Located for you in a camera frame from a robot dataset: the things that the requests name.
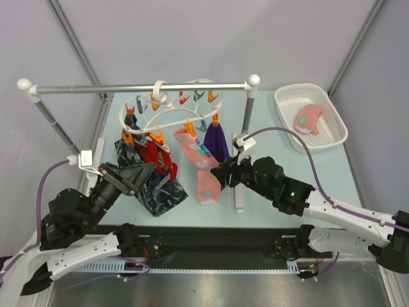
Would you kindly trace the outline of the pink sock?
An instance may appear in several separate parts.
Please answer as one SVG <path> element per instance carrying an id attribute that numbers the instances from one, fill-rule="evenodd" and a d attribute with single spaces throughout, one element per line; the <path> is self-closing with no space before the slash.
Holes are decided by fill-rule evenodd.
<path id="1" fill-rule="evenodd" d="M 179 129 L 173 136 L 179 143 L 189 162 L 197 169 L 196 198 L 202 205 L 216 203 L 220 199 L 221 184 L 211 173 L 219 165 L 207 147 L 186 129 Z"/>
<path id="2" fill-rule="evenodd" d="M 318 120 L 321 118 L 325 108 L 316 104 L 306 105 L 297 115 L 293 127 L 303 134 L 318 135 Z"/>

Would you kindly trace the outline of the red sock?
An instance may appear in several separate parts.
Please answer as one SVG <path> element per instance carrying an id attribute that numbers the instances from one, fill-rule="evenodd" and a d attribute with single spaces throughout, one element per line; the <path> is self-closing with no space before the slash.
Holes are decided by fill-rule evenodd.
<path id="1" fill-rule="evenodd" d="M 153 141 L 148 141 L 145 146 L 138 145 L 137 147 L 141 159 L 145 163 L 154 163 L 155 172 L 161 175 L 165 175 L 163 169 L 160 167 L 157 145 Z"/>

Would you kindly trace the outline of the santa christmas sock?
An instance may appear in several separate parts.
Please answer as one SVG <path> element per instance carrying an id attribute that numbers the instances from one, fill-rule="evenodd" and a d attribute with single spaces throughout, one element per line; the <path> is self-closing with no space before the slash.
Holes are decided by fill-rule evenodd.
<path id="1" fill-rule="evenodd" d="M 170 176 L 170 181 L 175 182 L 178 172 L 178 165 L 172 161 L 170 149 L 167 145 L 157 146 L 164 160 L 164 165 L 167 167 L 167 170 L 169 171 L 168 175 Z"/>

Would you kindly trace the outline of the white round clip hanger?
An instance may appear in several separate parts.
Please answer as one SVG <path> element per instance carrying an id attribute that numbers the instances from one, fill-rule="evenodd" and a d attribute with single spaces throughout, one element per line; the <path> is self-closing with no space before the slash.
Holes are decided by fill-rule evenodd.
<path id="1" fill-rule="evenodd" d="M 151 140 L 164 145 L 165 129 L 183 126 L 195 131 L 196 123 L 218 120 L 224 96 L 213 87 L 212 80 L 188 81 L 175 91 L 166 90 L 166 85 L 165 81 L 157 81 L 150 92 L 135 94 L 124 101 L 118 118 L 126 143 L 146 146 Z"/>

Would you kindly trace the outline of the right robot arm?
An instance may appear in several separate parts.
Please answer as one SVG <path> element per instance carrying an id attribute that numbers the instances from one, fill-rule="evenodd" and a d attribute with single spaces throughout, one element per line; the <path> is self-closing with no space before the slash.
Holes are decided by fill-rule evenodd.
<path id="1" fill-rule="evenodd" d="M 324 196 L 317 187 L 287 177 L 271 157 L 255 162 L 230 158 L 210 172 L 224 187 L 242 184 L 270 200 L 279 212 L 337 226 L 335 230 L 325 230 L 302 225 L 294 241 L 299 255 L 311 256 L 315 251 L 365 251 L 378 265 L 400 274 L 408 273 L 407 212 L 377 212 Z"/>

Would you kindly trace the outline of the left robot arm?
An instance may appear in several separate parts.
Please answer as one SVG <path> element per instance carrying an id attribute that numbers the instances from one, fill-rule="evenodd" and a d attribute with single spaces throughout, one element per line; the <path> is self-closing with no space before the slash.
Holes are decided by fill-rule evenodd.
<path id="1" fill-rule="evenodd" d="M 65 189 L 49 202 L 49 213 L 29 242 L 1 269 L 1 305 L 13 306 L 20 295 L 48 288 L 53 281 L 90 262 L 111 256 L 134 256 L 142 246 L 137 227 L 125 223 L 91 244 L 70 249 L 94 229 L 121 196 L 135 196 L 151 177 L 154 163 L 98 167 L 89 195 Z"/>

